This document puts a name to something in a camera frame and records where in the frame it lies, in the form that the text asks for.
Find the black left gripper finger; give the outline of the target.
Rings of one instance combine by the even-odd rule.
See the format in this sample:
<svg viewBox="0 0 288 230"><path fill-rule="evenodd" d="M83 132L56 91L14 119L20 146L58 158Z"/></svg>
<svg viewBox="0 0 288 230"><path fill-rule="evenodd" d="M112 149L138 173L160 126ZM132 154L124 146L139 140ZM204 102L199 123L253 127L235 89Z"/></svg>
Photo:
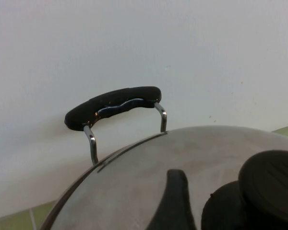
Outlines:
<svg viewBox="0 0 288 230"><path fill-rule="evenodd" d="M187 177L182 170L167 171L166 187L155 212L156 230L195 230Z"/></svg>

